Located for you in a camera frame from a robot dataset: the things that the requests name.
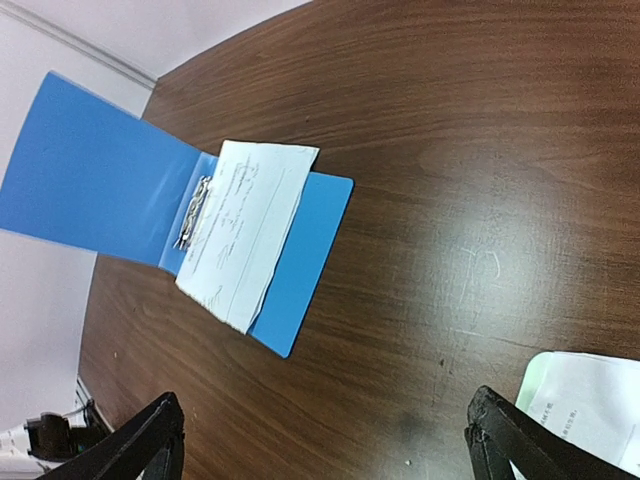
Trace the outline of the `blue folder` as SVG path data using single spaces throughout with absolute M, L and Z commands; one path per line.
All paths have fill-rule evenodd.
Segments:
M 1 185 L 1 225 L 41 240 L 150 265 L 174 277 L 173 247 L 217 155 L 130 115 L 66 78 L 45 76 Z M 244 335 L 293 349 L 354 182 L 311 167 L 264 303 Z

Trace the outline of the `metal folder clip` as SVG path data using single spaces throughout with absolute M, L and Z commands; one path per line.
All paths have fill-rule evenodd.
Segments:
M 212 176 L 202 176 L 199 179 L 193 195 L 187 205 L 178 238 L 173 245 L 175 249 L 186 251 L 190 246 L 191 238 L 196 229 L 200 212 L 208 195 L 209 184 L 211 181 Z

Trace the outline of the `white paper sheets stack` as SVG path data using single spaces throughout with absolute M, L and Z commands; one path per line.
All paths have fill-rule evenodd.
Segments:
M 639 362 L 552 352 L 527 412 L 560 438 L 639 474 Z

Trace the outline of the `white paper sheet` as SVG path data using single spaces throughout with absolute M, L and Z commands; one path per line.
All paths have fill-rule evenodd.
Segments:
M 260 313 L 319 152 L 236 140 L 221 146 L 176 284 L 241 333 Z

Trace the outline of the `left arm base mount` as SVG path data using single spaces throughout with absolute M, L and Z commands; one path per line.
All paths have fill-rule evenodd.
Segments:
M 28 419 L 23 429 L 29 440 L 27 453 L 51 462 L 68 461 L 111 434 L 93 399 L 67 414 L 45 412 Z

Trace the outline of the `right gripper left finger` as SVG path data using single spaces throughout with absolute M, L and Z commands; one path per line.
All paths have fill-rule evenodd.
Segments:
M 118 430 L 42 479 L 176 479 L 184 467 L 184 413 L 165 392 Z

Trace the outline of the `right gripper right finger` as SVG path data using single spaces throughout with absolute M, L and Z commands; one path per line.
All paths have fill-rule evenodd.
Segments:
M 635 476 L 554 435 L 490 387 L 467 408 L 464 437 L 475 479 L 633 479 Z

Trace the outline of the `green clipboard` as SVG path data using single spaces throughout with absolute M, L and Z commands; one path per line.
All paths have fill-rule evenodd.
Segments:
M 528 411 L 536 392 L 545 378 L 548 365 L 552 358 L 552 352 L 541 352 L 533 356 L 528 362 L 515 402 L 515 406 L 518 409 L 523 412 Z

